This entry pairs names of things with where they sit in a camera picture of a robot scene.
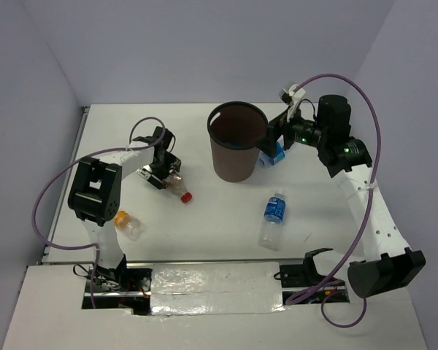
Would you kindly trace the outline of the clear bottle red cap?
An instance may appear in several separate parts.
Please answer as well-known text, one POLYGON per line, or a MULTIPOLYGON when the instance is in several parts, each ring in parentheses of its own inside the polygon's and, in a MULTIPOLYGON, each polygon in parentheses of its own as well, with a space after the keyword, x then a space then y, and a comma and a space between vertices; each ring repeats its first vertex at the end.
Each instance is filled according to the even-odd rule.
POLYGON ((184 204, 192 201, 193 196, 187 190, 182 176, 179 173, 171 173, 164 180, 165 188, 176 195, 184 204))

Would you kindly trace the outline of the clear bottle orange label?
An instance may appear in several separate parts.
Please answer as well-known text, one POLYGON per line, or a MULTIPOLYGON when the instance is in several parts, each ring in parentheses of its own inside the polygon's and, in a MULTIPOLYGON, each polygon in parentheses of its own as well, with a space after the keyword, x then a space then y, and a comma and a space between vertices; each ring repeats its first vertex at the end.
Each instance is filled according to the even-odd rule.
POLYGON ((115 215, 114 225, 118 231, 131 241, 137 241, 144 231, 142 222, 126 211, 119 211, 115 215))

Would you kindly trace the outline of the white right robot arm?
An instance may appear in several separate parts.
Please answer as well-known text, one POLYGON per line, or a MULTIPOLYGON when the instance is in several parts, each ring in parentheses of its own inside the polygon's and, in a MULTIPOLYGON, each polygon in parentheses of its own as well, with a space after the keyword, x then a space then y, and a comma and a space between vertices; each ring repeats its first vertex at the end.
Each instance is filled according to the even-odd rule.
POLYGON ((301 96, 285 94, 282 100, 287 108, 269 121, 258 148, 275 156, 278 139, 283 139, 284 149, 295 143, 316 148, 360 227, 356 237, 364 260, 350 262, 347 270, 358 297, 370 298, 406 287, 425 266, 426 258, 421 250, 412 250, 400 233, 374 179, 377 167, 366 145, 350 134, 347 99, 322 96, 312 120, 301 115, 301 96))

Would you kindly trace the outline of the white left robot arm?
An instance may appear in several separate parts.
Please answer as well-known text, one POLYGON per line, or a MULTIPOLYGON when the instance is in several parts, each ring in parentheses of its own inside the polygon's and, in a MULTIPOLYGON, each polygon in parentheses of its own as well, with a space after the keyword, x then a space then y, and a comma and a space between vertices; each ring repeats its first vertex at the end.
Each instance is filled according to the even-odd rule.
POLYGON ((98 245, 96 276, 111 290, 124 288, 129 280, 126 256, 115 229, 122 181, 138 173, 154 188, 166 189, 167 179, 181 166, 181 160, 169 151, 175 141, 171 131, 158 126, 152 135, 138 136, 127 147, 101 158, 85 156, 78 162, 68 205, 90 241, 98 245))

